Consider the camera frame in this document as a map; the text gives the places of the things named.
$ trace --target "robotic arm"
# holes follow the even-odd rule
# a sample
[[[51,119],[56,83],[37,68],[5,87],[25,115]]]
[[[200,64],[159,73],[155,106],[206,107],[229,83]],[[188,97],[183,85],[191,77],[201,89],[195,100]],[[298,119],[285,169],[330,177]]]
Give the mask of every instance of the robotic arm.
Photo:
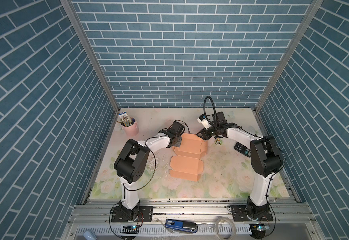
[[[235,123],[227,123],[223,112],[212,114],[212,117],[212,122],[208,121],[204,114],[197,119],[204,126],[197,136],[208,140],[212,136],[217,138],[222,135],[250,149],[251,165],[257,174],[254,178],[252,193],[247,200],[246,214],[250,219],[257,220],[263,216],[264,212],[269,212],[267,197],[272,185],[272,177],[283,165],[279,149],[273,148],[277,145],[276,141],[273,136],[252,135]]]
[[[140,201],[135,183],[144,173],[149,152],[165,147],[179,147],[184,129],[181,123],[174,121],[169,129],[161,130],[154,137],[138,142],[129,139],[124,145],[114,164],[123,186],[121,217],[124,220],[133,221],[139,213]]]

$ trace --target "unfolded cardboard box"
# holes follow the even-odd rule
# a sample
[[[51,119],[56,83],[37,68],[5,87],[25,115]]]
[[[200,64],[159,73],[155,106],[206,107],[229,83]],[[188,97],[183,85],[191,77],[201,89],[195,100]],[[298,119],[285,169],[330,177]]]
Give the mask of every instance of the unfolded cardboard box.
[[[198,181],[204,171],[204,162],[200,160],[208,149],[208,142],[197,137],[195,134],[184,133],[180,147],[173,147],[177,156],[171,159],[172,177]]]

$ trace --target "table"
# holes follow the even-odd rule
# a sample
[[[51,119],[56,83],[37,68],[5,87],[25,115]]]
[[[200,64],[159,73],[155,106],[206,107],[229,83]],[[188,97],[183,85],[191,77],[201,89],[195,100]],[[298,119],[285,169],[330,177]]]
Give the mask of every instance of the table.
[[[134,140],[144,140],[155,136],[159,130],[169,127],[174,120],[187,123],[191,134],[196,134],[203,126],[197,118],[203,113],[202,108],[122,108],[129,116],[136,119],[139,133]],[[224,112],[228,122],[242,126],[244,130],[261,134],[251,108],[216,108]],[[212,114],[212,108],[206,109]],[[105,151],[90,199],[120,199],[121,184],[116,170],[113,168],[125,142],[126,136],[121,125],[116,123],[110,142]],[[139,190],[141,199],[206,199],[206,198],[247,198],[252,190],[254,170],[250,158],[233,149],[235,141],[223,138],[221,145],[215,144],[212,137],[208,141],[204,161],[204,172],[199,181],[177,179],[169,175],[170,159],[175,156],[172,148],[164,148],[155,152],[157,169],[152,181]],[[154,170],[153,155],[150,153],[143,176],[138,186],[143,186],[152,176]],[[289,197],[285,184],[279,174],[274,177],[270,197]]]

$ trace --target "blue brick wall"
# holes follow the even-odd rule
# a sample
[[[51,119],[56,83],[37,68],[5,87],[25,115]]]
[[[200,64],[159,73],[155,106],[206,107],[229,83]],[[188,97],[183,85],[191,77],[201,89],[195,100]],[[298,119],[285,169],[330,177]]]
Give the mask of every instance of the blue brick wall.
[[[62,235],[113,114],[60,1],[0,1],[0,239]]]
[[[324,0],[260,111],[328,239],[349,239],[349,0]]]
[[[121,107],[254,107],[311,0],[74,0]]]

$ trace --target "black mounting plate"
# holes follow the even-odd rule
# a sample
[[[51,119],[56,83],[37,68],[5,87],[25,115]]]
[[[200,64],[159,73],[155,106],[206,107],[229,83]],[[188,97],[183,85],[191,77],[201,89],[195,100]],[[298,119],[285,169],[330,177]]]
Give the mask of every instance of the black mounting plate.
[[[152,222],[153,207],[152,206],[140,206],[139,212],[143,214],[143,222]],[[113,214],[111,222],[128,222],[121,217],[121,208],[119,206],[113,208]]]
[[[253,219],[250,219],[248,215],[246,214],[246,205],[230,205],[229,210],[232,213],[233,221],[234,222],[247,222],[247,221],[253,221]],[[264,216],[262,217],[262,221],[266,221],[268,219],[268,222],[273,221],[273,215],[268,208],[267,211],[264,212]]]

